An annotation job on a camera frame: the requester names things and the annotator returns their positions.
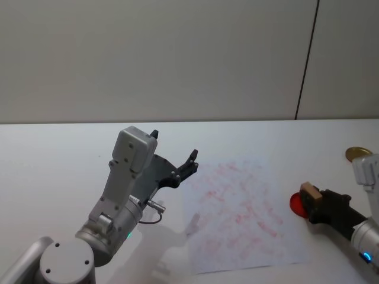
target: red stain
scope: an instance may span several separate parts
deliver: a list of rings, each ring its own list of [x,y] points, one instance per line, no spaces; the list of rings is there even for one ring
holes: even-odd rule
[[[235,166],[235,163],[228,163],[226,164],[226,167],[230,170],[234,170],[235,172],[241,172],[240,169],[238,169],[236,166]]]
[[[275,253],[275,251],[273,251],[271,248],[269,248],[267,246],[262,246],[260,248],[260,251],[265,253],[265,254],[269,254],[269,255],[273,255]]]
[[[239,182],[239,186],[241,187],[241,190],[247,192],[248,188],[246,187],[246,182]]]
[[[236,221],[237,224],[240,224],[242,222],[242,216],[239,215],[239,214],[237,214],[237,217],[236,217],[235,221]]]
[[[215,198],[215,199],[217,199],[220,202],[225,202],[224,198],[217,196],[217,192],[216,191],[208,191],[208,193],[206,194],[206,197],[207,198]]]
[[[255,218],[258,217],[258,214],[254,211],[251,205],[246,206],[246,210],[248,210],[248,213],[252,214]]]
[[[268,227],[268,226],[266,225],[266,223],[264,223],[264,222],[262,222],[262,221],[258,221],[257,223],[258,223],[258,225],[260,226],[260,228],[261,228],[264,232],[268,233],[271,237],[275,238],[275,237],[278,235],[278,233],[275,232],[272,228]]]
[[[268,203],[268,201],[264,200],[263,204],[264,204],[264,207],[265,207],[265,209],[266,209],[268,215],[269,215],[272,219],[274,219],[274,221],[275,221],[277,224],[279,224],[279,225],[283,224],[283,219],[280,218],[277,214],[275,214],[275,213],[273,212],[274,210],[273,210],[272,206]]]

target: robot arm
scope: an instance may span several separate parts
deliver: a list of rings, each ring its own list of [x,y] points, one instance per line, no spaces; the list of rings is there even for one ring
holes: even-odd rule
[[[357,184],[368,195],[372,217],[366,218],[349,206],[351,197],[336,192],[320,191],[314,186],[300,189],[301,203],[312,224],[333,227],[347,240],[359,256],[379,271],[379,154],[353,160]]]
[[[39,239],[0,278],[0,284],[95,284],[95,267],[111,261],[141,222],[146,206],[159,213],[156,222],[162,219],[165,208],[152,200],[157,191],[177,188],[197,171],[197,150],[176,168],[154,154],[157,139],[156,130],[150,135],[136,127],[120,131],[105,189],[76,238],[66,243]]]

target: wooden block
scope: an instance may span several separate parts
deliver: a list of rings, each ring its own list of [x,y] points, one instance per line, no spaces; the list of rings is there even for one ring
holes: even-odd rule
[[[309,182],[304,182],[300,186],[300,191],[306,191],[314,199],[315,202],[322,200],[321,193]]]

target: cable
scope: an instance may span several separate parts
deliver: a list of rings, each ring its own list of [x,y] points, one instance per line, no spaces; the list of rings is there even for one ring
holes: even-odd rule
[[[140,224],[147,224],[147,225],[152,225],[152,224],[157,224],[159,222],[161,222],[162,220],[162,213],[160,213],[159,211],[157,211],[158,214],[159,214],[159,219],[157,221],[153,221],[153,222],[144,222],[144,221],[139,221]]]

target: blue indicator light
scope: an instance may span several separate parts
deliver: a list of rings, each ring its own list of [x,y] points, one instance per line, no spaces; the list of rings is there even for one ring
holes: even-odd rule
[[[369,262],[371,261],[371,256],[368,253],[363,253],[363,255]]]

